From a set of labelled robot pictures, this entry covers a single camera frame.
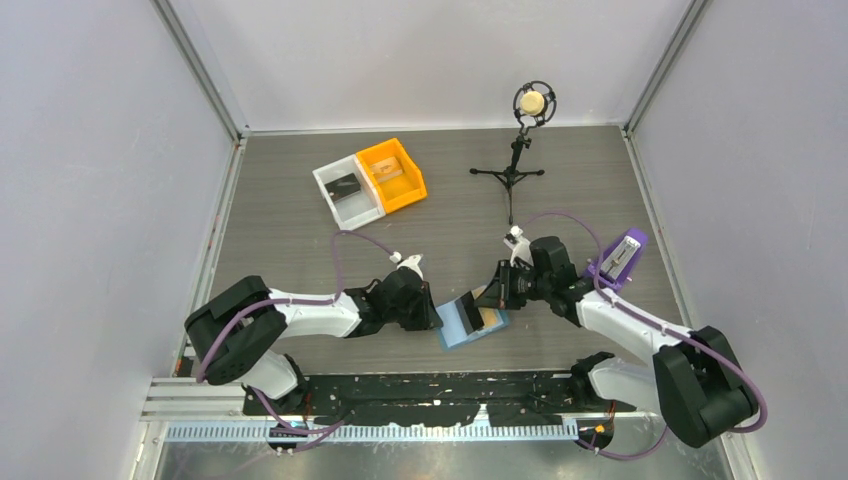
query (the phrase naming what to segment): orange plastic bin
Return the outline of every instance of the orange plastic bin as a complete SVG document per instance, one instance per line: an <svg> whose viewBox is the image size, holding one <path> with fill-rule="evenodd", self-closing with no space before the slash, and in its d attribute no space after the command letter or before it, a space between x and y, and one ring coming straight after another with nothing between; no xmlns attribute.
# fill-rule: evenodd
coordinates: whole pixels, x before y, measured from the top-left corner
<svg viewBox="0 0 848 480"><path fill-rule="evenodd" d="M356 152L356 157L377 188L386 213L427 198L421 170L397 138Z"/></svg>

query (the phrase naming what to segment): wood grain surface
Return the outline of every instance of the wood grain surface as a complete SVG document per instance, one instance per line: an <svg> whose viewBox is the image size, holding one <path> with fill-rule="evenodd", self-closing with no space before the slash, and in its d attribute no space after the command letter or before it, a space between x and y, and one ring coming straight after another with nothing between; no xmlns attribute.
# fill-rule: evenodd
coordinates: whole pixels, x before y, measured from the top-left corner
<svg viewBox="0 0 848 480"><path fill-rule="evenodd" d="M404 255L424 254L436 305L486 284L509 250L506 193L492 177L468 169L503 169L515 129L395 133L333 133L250 138L218 261L213 295L251 274L294 293L335 288L330 236L337 230L312 170L393 136L421 168L429 197L359 231ZM651 232L627 151L616 127L534 131L520 169L544 168L514 193L520 224L536 213L565 210L587 221L604 242L629 227ZM543 218L528 236L558 235L583 268L596 254L582 229ZM358 238L340 239L346 286L364 286L392 268L381 250ZM648 246L622 296L670 321L680 316L655 243ZM312 336L277 342L304 373L446 372L564 369L607 350L632 359L604 337L579 329L536 302L510 312L512 325L451 352L435 332L408 333L387 325L358 339Z"/></svg>

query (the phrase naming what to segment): cable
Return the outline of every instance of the cable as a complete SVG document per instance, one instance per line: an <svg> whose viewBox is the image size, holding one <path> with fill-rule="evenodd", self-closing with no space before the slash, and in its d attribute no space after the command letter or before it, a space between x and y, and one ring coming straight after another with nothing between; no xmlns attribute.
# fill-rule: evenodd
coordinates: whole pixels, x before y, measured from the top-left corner
<svg viewBox="0 0 848 480"><path fill-rule="evenodd" d="M615 452L608 452L606 450L600 450L597 447L595 447L595 445L594 445L595 444L595 436L594 435L592 435L592 442L591 443L587 442L586 440L580 439L580 438L577 439L577 443L579 443L580 446L582 446L584 448L588 448L589 450L594 450L598 455L600 455L602 457L611 458L613 460L621 460L621 461L624 461L624 462L629 462L631 460L639 460L640 458L645 458L648 455L651 455L654 452L656 452L657 449L660 448L660 446L663 444L663 442L665 442L666 435L668 435L668 426L667 425L666 425L665 428L663 428L662 435L660 435L660 438L657 439L657 443L655 443L653 447L645 450L642 453L636 453L634 455L625 455L625 454L621 454L621 453L615 453Z"/></svg>
<svg viewBox="0 0 848 480"><path fill-rule="evenodd" d="M369 242L381 248L389 255L395 253L394 250L390 249L389 247L381 243L379 240L369 237L368 235L356 233L350 230L339 230L338 232L334 233L333 236L330 238L330 250L333 256L333 268L336 272L336 293L333 295L333 298L328 300L311 300L304 298L275 298L262 300L242 309L241 311L235 314L235 316L227 323L227 325L224 326L224 328L221 330L221 333L219 333L218 337L215 338L215 341L212 342L212 345L209 347L209 350L206 352L206 355L203 357L203 360L200 363L200 367L197 372L197 383L202 383L206 379L206 369L209 368L209 364L212 362L212 359L215 358L215 354L218 353L218 349L221 348L221 345L224 343L224 340L226 340L227 335L229 335L232 329L235 328L235 326L238 325L239 322L244 320L248 315L255 312L256 310L271 305L332 305L333 303L338 301L338 299L342 296L342 292L344 290L344 275L342 273L342 265L341 259L339 258L338 247L336 246L336 238L342 235L353 235L354 237L359 237L364 240L368 240ZM272 417L274 417L274 419L277 420L280 425L282 425L283 429L286 432L294 435L314 435L318 433L323 434L315 440L307 443L306 445L302 445L300 447L295 448L294 450L292 450L292 452L302 452L316 447L319 443L321 443L321 441L330 436L339 427L344 425L343 421L339 421L338 423L330 425L329 427L313 430L295 428L290 423L283 420L279 415L277 415L277 412L275 412L274 409L271 407L271 403L268 400L268 397L266 397L262 391L256 388L254 388L253 391L256 394L256 398L259 399L259 402L262 403L268 413Z"/></svg>
<svg viewBox="0 0 848 480"><path fill-rule="evenodd" d="M603 261L604 261L604 250L603 250L603 246L601 244L600 238L595 233L595 231L592 230L591 227L589 227L589 225L587 225L583 220L580 220L578 217L576 217L574 215L571 215L571 214L566 213L566 212L544 212L544 213L540 213L538 215L534 215L533 217L530 217L530 219L527 220L522 225L529 225L529 224L533 223L534 221L538 220L539 218L547 217L547 216L557 216L557 217L570 218L571 220L574 220L575 222L577 222L581 227L583 227L583 229L586 230L589 233L589 235L592 236L592 239L595 241L595 245L598 247L598 265L601 265L603 263ZM595 274L592 277L592 282L595 286L595 291L598 292L598 294L601 296L601 298L603 298L605 301L609 302L610 305L613 306L613 308L621 309L621 311L630 315L633 319L635 319L639 322L642 322L643 324L648 325L651 328L654 328L654 329L659 330L659 331L663 331L662 325L660 325L659 323L651 320L650 318L642 315L641 313L631 309L630 307L628 307L628 306L626 306L626 305L624 305L620 302L613 302L612 297L610 297L603 290L603 287L601 287L600 276L601 276L601 269L596 268ZM716 352L715 350L713 350L713 349L707 347L706 345L702 344L701 342L693 340L693 339L689 338L688 336L683 335L681 333L678 333L674 330L665 330L665 333L668 334L668 335L671 335L673 338L680 340L681 342L683 342L687 345L690 345L690 346L697 348L700 351L706 353L707 355L712 357L715 361L720 363L723 367L725 367L728 370L730 370L731 372L733 372L734 375L739 377L742 380L742 382L744 382L748 386L748 388L751 389L751 392L754 394L754 398L757 399L757 403L759 403L759 405L760 405L760 414L757 417L757 420L754 423L752 423L751 425L747 425L747 426L744 426L744 427L731 428L729 430L730 432L733 432L733 433L751 433L751 432L755 432L755 431L759 430L760 428L763 427L763 425L765 425L766 420L768 419L768 406L766 405L766 400L763 397L763 393L754 384L754 381L751 379L751 377L749 377L747 374L745 374L745 372L743 372L742 369L739 368L736 364L734 364L733 362L731 362L730 360L728 360L727 358L725 358L723 355ZM658 448L659 445L664 441L666 433L668 433L668 427L667 426L666 426L666 430L663 432L663 435L657 441L657 444L654 445L653 447L651 447L650 449L646 450L646 452L643 452L643 453L648 453L648 452L653 453L653 451L656 448ZM642 454L620 455L620 454L613 454L612 452L606 452L606 453L609 453L610 455L605 455L605 456L609 456L609 458L616 458L617 460L636 460L638 458L644 458Z"/></svg>

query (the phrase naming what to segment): white plastic bin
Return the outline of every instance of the white plastic bin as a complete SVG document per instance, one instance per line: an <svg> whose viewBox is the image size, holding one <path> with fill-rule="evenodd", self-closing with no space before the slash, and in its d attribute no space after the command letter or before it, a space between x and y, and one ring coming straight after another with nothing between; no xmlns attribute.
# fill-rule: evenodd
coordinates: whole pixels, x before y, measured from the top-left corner
<svg viewBox="0 0 848 480"><path fill-rule="evenodd" d="M361 189L348 197L334 202L327 191L325 184L338 180L345 175L354 174L359 180ZM362 165L356 155L350 155L341 160L325 165L312 171L321 195L326 200L333 218L342 230L356 230L357 228L371 223L378 218L386 216L386 212L380 203L377 189L365 174Z"/></svg>

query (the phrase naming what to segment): purple 3d-printed part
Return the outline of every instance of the purple 3d-printed part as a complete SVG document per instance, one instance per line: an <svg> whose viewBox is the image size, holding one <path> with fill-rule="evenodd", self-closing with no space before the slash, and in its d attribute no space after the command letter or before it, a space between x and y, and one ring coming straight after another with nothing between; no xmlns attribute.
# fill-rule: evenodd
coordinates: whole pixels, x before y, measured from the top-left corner
<svg viewBox="0 0 848 480"><path fill-rule="evenodd" d="M615 251L616 247L618 247L618 245L624 241L625 237L630 237L633 240L636 240L641 246L636 250L636 253L633 254L633 257L630 258L630 261L627 262L627 265L624 266L624 268L621 270L617 277L612 278L607 274L607 272L601 271L601 284L611 288L616 293L618 293L618 291L624 287L625 282L627 282L627 279L630 276L630 272L633 270L633 267L636 266L636 263L638 263L639 259L642 257L642 252L645 251L645 245L648 244L647 233L643 232L642 230L639 230L638 228L631 228L626 232L622 233L617 239L615 239L614 242L610 244L609 247L606 248L606 250L604 250L604 258L609 258L609 256L612 255L612 252ZM592 278L593 276L595 276L596 268L598 268L597 258L592 260L591 263L589 263L589 266L586 267L586 271L583 272L583 276L586 278Z"/></svg>

